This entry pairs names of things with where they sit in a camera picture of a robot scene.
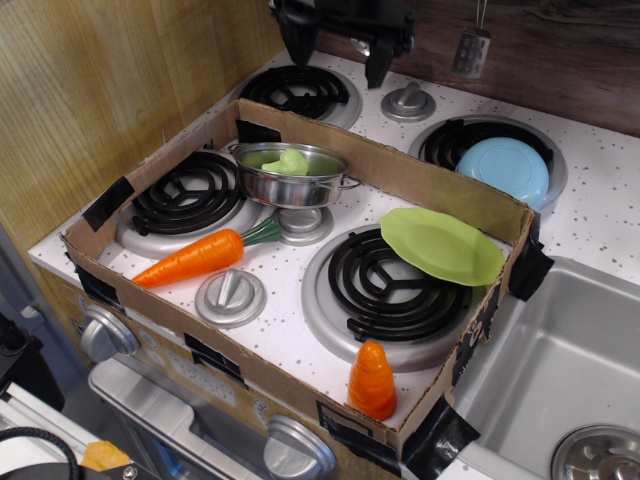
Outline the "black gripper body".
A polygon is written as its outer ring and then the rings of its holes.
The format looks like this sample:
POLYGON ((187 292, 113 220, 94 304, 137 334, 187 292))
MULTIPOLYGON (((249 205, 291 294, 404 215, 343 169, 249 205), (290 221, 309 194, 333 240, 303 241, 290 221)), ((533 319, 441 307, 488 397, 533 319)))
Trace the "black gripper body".
POLYGON ((318 28, 368 45, 378 37, 395 37, 397 53, 414 46, 416 13, 402 1, 271 1, 271 13, 310 14, 318 28))

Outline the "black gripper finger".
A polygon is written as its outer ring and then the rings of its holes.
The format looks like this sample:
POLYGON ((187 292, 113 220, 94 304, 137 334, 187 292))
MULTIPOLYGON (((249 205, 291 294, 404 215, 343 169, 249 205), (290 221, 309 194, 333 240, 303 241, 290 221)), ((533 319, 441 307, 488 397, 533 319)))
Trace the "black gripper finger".
POLYGON ((291 61, 298 66, 306 66, 314 52, 318 28, 310 14, 277 13, 280 33, 291 61))
POLYGON ((378 37, 369 44, 365 76, 369 89, 379 88, 397 53, 395 37, 378 37))

